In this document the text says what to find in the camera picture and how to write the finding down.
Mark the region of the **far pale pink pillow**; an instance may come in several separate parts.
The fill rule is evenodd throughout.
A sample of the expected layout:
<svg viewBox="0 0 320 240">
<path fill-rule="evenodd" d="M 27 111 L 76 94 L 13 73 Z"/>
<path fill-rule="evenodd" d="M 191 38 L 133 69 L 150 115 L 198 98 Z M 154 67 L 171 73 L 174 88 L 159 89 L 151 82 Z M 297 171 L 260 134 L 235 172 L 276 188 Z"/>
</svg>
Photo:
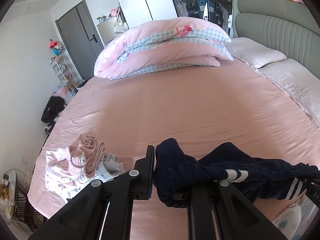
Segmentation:
<svg viewBox="0 0 320 240">
<path fill-rule="evenodd" d="M 233 57 L 257 69 L 287 59 L 282 52 L 246 37 L 233 38 L 230 43 L 225 43 L 225 47 Z"/>
</svg>

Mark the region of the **red blue plush toy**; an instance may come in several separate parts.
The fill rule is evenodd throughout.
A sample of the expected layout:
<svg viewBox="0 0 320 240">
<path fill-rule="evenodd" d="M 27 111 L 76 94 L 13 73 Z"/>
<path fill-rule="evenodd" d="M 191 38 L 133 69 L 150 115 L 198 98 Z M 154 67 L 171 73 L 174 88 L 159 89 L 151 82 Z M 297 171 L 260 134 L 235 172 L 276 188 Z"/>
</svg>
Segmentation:
<svg viewBox="0 0 320 240">
<path fill-rule="evenodd" d="M 56 40 L 52 40 L 52 39 L 50 39 L 49 48 L 53 51 L 53 53 L 56 56 L 59 56 L 63 51 L 63 47 L 61 46 L 61 44 Z"/>
</svg>

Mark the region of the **pink checkered folded duvet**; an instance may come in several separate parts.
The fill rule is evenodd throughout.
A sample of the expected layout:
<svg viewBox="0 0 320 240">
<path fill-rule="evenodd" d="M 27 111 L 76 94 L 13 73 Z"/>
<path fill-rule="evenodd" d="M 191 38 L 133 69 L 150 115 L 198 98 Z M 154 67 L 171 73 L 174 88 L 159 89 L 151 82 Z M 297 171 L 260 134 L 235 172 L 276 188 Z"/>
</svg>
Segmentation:
<svg viewBox="0 0 320 240">
<path fill-rule="evenodd" d="M 109 80 L 190 66 L 219 67 L 233 57 L 231 39 L 217 24 L 178 17 L 143 23 L 110 42 L 99 54 L 94 75 Z"/>
</svg>

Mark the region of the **white patterned pajama clothing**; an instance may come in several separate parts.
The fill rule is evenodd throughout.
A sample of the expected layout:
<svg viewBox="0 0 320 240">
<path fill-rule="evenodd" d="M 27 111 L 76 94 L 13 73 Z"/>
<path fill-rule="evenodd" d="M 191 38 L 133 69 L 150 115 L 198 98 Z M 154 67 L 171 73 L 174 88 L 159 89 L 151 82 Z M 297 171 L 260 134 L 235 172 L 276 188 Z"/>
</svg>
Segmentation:
<svg viewBox="0 0 320 240">
<path fill-rule="evenodd" d="M 303 194 L 289 205 L 272 223 L 287 239 L 299 240 L 316 217 L 319 208 Z"/>
</svg>

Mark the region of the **grey upholstered headboard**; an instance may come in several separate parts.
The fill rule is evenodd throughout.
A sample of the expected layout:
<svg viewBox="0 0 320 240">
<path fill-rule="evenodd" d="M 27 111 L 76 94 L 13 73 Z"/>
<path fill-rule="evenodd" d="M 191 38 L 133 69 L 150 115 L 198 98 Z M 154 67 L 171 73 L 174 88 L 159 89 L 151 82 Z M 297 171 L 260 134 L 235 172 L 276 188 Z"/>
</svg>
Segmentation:
<svg viewBox="0 0 320 240">
<path fill-rule="evenodd" d="M 288 0 L 232 0 L 233 37 L 278 50 L 319 77 L 319 26 L 308 8 Z"/>
</svg>

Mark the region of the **grey door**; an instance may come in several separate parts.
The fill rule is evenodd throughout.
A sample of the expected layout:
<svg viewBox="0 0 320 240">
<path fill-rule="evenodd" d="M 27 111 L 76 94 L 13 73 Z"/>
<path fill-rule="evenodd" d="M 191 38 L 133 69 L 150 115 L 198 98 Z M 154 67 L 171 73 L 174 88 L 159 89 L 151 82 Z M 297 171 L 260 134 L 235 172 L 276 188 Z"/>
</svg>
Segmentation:
<svg viewBox="0 0 320 240">
<path fill-rule="evenodd" d="M 94 76 L 94 65 L 104 45 L 85 0 L 55 21 L 76 70 L 85 80 Z"/>
</svg>

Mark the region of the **black bag on floor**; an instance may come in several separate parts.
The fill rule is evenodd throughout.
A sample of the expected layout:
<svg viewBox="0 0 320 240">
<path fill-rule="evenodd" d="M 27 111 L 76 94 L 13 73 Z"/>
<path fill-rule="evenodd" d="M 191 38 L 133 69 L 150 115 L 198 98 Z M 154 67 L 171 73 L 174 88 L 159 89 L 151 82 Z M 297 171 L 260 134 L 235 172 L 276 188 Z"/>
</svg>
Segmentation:
<svg viewBox="0 0 320 240">
<path fill-rule="evenodd" d="M 41 121 L 51 124 L 56 120 L 58 115 L 65 109 L 66 102 L 60 96 L 51 96 L 41 117 Z"/>
</svg>

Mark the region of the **dark glass wardrobe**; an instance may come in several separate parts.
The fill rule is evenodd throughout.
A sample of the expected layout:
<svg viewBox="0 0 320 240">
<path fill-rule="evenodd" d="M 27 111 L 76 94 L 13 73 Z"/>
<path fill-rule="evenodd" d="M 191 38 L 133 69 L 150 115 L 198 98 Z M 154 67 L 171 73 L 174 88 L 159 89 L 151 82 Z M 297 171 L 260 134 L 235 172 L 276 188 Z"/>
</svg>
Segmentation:
<svg viewBox="0 0 320 240">
<path fill-rule="evenodd" d="M 172 0 L 178 17 L 193 17 L 208 20 L 229 29 L 232 0 Z"/>
</svg>

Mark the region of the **pale pink pillow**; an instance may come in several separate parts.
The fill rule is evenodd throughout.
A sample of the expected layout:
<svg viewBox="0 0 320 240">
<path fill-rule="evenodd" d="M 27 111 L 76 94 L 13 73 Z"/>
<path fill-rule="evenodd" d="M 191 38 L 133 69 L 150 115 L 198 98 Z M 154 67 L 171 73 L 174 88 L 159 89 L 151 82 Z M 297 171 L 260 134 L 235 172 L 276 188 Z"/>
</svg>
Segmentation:
<svg viewBox="0 0 320 240">
<path fill-rule="evenodd" d="M 285 92 L 319 128 L 319 79 L 293 59 L 270 63 L 255 72 Z"/>
<path fill-rule="evenodd" d="M 233 57 L 257 69 L 287 59 L 282 52 L 246 37 L 233 38 L 230 43 L 225 43 L 225 47 Z"/>
</svg>

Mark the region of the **pile of small clothes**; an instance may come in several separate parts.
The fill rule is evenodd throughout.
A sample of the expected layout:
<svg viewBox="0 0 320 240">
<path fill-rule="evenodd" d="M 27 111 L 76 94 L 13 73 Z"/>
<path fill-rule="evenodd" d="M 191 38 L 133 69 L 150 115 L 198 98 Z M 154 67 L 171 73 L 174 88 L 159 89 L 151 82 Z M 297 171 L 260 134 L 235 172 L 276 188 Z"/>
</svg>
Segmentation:
<svg viewBox="0 0 320 240">
<path fill-rule="evenodd" d="M 64 200 L 75 197 L 94 180 L 105 183 L 124 172 L 118 157 L 106 152 L 105 143 L 93 130 L 82 133 L 65 148 L 46 152 L 46 189 Z"/>
</svg>

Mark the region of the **near pale pink pillow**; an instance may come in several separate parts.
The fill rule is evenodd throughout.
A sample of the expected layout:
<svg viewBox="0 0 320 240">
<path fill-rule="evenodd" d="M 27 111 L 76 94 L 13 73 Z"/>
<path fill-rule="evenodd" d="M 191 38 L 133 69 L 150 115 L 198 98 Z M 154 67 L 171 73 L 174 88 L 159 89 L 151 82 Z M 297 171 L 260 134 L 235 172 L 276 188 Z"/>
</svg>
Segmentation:
<svg viewBox="0 0 320 240">
<path fill-rule="evenodd" d="M 319 79 L 293 59 L 270 63 L 255 72 L 285 92 L 319 128 Z"/>
</svg>

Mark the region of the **navy striped track pants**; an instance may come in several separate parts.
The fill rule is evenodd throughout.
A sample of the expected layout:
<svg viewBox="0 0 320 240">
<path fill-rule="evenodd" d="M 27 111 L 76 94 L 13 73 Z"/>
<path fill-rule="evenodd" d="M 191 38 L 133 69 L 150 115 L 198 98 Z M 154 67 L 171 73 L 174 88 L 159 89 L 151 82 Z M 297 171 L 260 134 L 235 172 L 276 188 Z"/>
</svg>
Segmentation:
<svg viewBox="0 0 320 240">
<path fill-rule="evenodd" d="M 193 189 L 210 189 L 222 180 L 233 183 L 253 203 L 258 198 L 292 200 L 306 190 L 309 181 L 319 179 L 317 166 L 251 157 L 231 142 L 196 160 L 184 154 L 176 139 L 169 138 L 156 147 L 155 156 L 153 184 L 158 198 L 175 208 L 187 206 L 187 195 Z"/>
</svg>

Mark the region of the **pink bed sheet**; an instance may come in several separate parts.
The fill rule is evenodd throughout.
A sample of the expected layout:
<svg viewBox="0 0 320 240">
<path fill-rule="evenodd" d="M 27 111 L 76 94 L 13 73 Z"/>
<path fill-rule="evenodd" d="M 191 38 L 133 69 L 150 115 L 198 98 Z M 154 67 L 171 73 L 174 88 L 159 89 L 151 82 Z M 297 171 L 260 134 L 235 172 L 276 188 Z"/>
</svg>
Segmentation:
<svg viewBox="0 0 320 240">
<path fill-rule="evenodd" d="M 126 170 L 144 157 L 148 145 L 168 138 L 195 158 L 232 142 L 253 157 L 319 165 L 319 130 L 308 115 L 240 61 L 114 81 L 94 77 L 62 112 L 36 161 L 28 198 L 44 216 L 64 205 L 45 187 L 46 152 L 90 129 Z"/>
</svg>

